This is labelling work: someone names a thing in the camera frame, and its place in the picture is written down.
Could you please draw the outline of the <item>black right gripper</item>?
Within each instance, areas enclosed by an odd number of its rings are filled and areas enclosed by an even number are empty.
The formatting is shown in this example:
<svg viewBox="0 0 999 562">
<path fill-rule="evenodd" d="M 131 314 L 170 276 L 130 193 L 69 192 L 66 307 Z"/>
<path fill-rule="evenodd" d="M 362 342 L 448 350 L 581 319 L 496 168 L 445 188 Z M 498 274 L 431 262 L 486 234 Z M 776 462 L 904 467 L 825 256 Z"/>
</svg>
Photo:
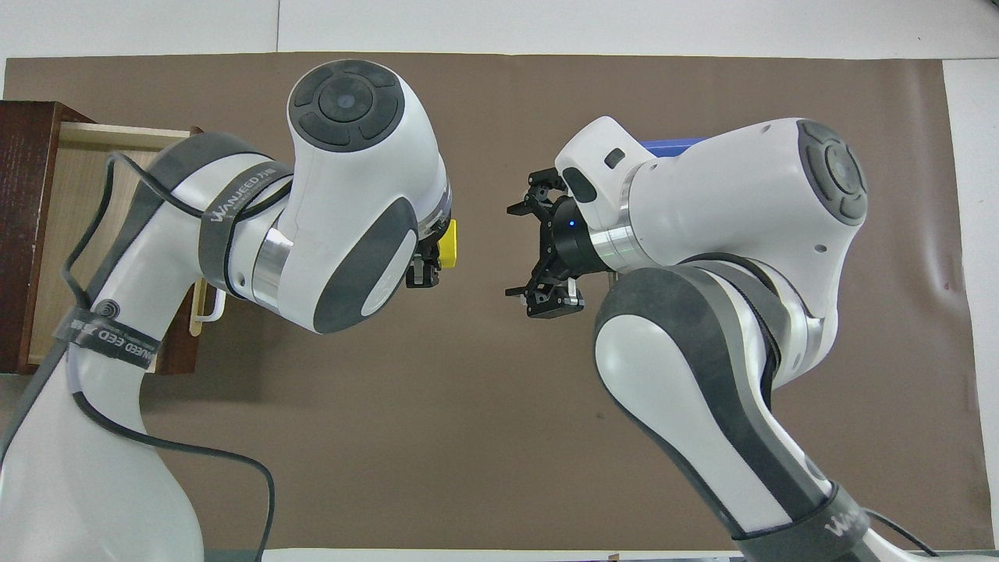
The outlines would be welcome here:
<svg viewBox="0 0 999 562">
<path fill-rule="evenodd" d="M 549 192 L 553 190 L 563 196 L 553 201 L 549 198 Z M 529 290 L 527 286 L 521 286 L 504 290 L 504 295 L 517 297 L 527 306 L 529 318 L 553 319 L 584 310 L 585 299 L 574 279 L 611 270 L 595 251 L 577 200 L 565 196 L 565 192 L 567 185 L 556 168 L 539 170 L 528 175 L 528 189 L 521 201 L 506 210 L 507 214 L 515 216 L 532 214 L 540 221 L 540 259 L 536 274 L 540 282 L 546 283 L 545 287 L 538 285 Z M 439 284 L 442 237 L 434 235 L 418 241 L 420 259 L 414 258 L 407 267 L 406 288 L 429 289 Z"/>
</svg>

